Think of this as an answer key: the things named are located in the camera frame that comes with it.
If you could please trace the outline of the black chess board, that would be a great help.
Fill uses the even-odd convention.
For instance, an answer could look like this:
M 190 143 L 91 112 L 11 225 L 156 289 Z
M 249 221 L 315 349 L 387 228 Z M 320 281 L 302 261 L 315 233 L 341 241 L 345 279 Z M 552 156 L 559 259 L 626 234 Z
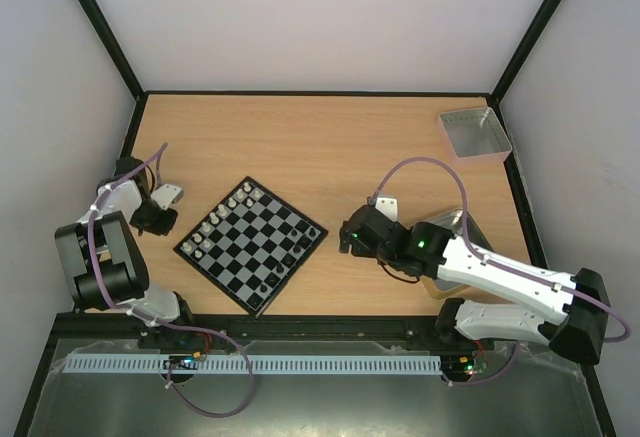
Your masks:
M 247 176 L 174 252 L 258 318 L 327 236 L 327 229 Z

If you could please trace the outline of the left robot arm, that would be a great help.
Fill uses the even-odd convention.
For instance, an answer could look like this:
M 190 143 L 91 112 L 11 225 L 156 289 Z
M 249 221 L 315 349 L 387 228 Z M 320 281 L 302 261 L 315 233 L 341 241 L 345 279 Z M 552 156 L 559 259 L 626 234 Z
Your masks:
M 142 170 L 118 180 L 143 161 L 124 157 L 114 175 L 102 180 L 96 201 L 76 222 L 58 228 L 54 240 L 70 295 L 82 310 L 119 310 L 140 319 L 157 338 L 165 338 L 162 322 L 190 326 L 194 316 L 182 296 L 154 284 L 133 230 L 166 236 L 178 212 L 171 207 L 181 188 L 159 185 Z

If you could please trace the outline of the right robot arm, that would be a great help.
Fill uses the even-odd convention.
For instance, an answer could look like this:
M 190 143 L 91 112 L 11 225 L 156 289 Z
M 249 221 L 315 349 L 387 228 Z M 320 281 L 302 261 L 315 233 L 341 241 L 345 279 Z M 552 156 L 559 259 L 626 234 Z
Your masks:
M 434 223 L 406 228 L 371 205 L 343 222 L 339 249 L 410 277 L 476 287 L 502 298 L 500 304 L 463 299 L 445 304 L 436 336 L 447 348 L 467 340 L 519 340 L 545 345 L 578 364 L 600 361 L 609 300 L 602 276 L 593 270 L 572 275 L 534 267 L 468 244 Z

